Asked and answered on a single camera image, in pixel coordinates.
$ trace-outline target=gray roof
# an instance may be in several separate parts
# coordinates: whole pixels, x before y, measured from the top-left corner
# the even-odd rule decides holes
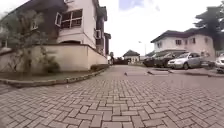
[[[140,56],[140,54],[137,53],[137,52],[135,52],[135,51],[133,51],[133,50],[128,50],[128,51],[123,55],[123,57],[125,57],[125,56]]]

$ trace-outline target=cloudy sky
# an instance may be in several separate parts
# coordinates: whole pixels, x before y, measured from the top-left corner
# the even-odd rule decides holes
[[[1,1],[0,14],[26,1]],[[152,51],[152,39],[168,29],[184,31],[194,27],[195,15],[220,3],[221,0],[100,0],[108,9],[106,32],[112,34],[110,50],[115,56],[122,56],[129,49],[144,55],[145,45],[147,53]]]

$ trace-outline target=tree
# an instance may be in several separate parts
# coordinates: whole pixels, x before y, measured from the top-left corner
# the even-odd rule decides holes
[[[45,33],[38,29],[32,29],[43,23],[42,13],[26,11],[24,13],[12,12],[0,20],[1,32],[0,42],[6,41],[14,51],[11,55],[11,62],[8,64],[14,72],[23,63],[24,72],[30,72],[32,63],[32,48],[48,41]]]
[[[214,42],[214,48],[216,50],[221,49],[221,42],[219,33],[224,28],[224,11],[222,3],[217,7],[207,7],[207,11],[197,15],[196,19],[199,21],[195,23],[198,28],[204,28],[208,34],[212,37]]]

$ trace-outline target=bush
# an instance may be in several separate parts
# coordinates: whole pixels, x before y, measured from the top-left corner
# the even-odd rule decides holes
[[[106,69],[106,68],[109,68],[109,67],[110,67],[109,64],[96,64],[96,65],[91,66],[91,70],[99,71],[99,70]]]
[[[41,64],[44,73],[60,72],[60,65],[56,62],[54,57],[43,57],[41,59]]]

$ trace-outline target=brick pavement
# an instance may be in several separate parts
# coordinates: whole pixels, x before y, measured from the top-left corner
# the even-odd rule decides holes
[[[1,122],[6,128],[224,127],[224,79],[145,71],[115,66],[68,86],[2,94]]]

